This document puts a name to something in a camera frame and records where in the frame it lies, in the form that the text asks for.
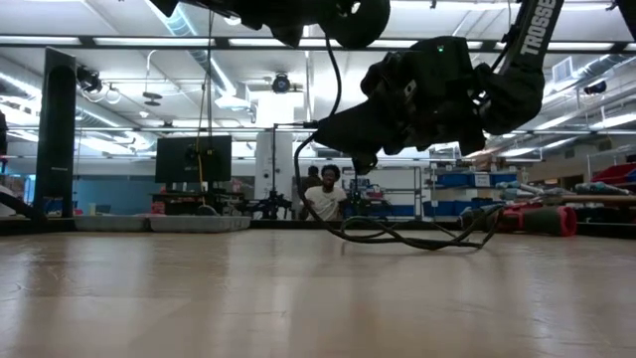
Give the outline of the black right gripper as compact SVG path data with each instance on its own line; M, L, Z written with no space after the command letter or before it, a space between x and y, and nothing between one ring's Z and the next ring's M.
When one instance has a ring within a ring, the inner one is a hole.
M369 68L364 93L382 106L393 133L374 131L374 107L361 103L319 120L314 140L349 155L358 175L377 166L381 149L394 155L407 147L422 151L456 142L461 154L471 154L485 147L473 92L465 53L391 52Z

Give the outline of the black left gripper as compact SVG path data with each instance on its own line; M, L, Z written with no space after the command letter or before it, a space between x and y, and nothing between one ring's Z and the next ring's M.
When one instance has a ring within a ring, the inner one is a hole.
M343 19L341 0L232 0L222 1L218 12L255 31L266 26L275 40L291 48L299 46L305 26Z

